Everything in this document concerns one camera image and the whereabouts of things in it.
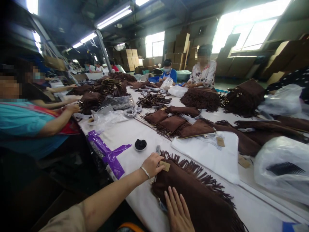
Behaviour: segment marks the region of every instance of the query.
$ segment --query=black comb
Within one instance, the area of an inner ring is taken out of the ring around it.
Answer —
[[[276,176],[281,176],[285,174],[299,174],[305,172],[303,169],[290,162],[270,165],[266,168],[266,170],[271,171]]]

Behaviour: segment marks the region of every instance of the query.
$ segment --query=white shirt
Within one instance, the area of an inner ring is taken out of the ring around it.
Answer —
[[[203,87],[214,88],[215,85],[215,73],[217,69],[217,62],[210,60],[207,67],[201,72],[200,64],[196,64],[193,67],[192,74],[188,80],[193,84],[202,82]]]

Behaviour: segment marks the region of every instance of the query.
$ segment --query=black hair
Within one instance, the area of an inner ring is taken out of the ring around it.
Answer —
[[[211,44],[205,44],[200,46],[198,50],[198,56],[206,56],[210,57],[212,51],[212,45]]]
[[[169,66],[171,66],[172,65],[172,60],[170,60],[170,59],[166,59],[165,61],[164,61],[164,63],[163,63],[163,66],[164,67],[169,67]]]

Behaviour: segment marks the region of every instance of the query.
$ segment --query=blue shirt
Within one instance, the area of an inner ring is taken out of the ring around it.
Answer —
[[[175,69],[172,69],[171,72],[169,73],[170,77],[173,79],[173,81],[175,83],[177,83],[177,72]],[[161,79],[166,78],[169,74],[166,74],[166,72],[164,72],[161,76]]]
[[[10,102],[27,106],[30,102]],[[0,146],[17,153],[28,154],[36,160],[42,159],[56,150],[69,136],[35,137],[45,124],[54,117],[21,107],[0,104]]]

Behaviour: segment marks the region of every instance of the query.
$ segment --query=paper tag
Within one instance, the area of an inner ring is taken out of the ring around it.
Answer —
[[[247,161],[245,158],[243,158],[241,155],[238,155],[238,163],[243,166],[244,168],[249,168],[251,164],[249,161]]]
[[[163,162],[163,161],[160,161],[160,166],[161,165],[164,165],[165,166],[165,168],[163,169],[164,171],[169,171],[170,170],[170,164],[169,163],[166,163],[166,162]]]
[[[217,143],[220,147],[225,147],[223,138],[217,137]]]

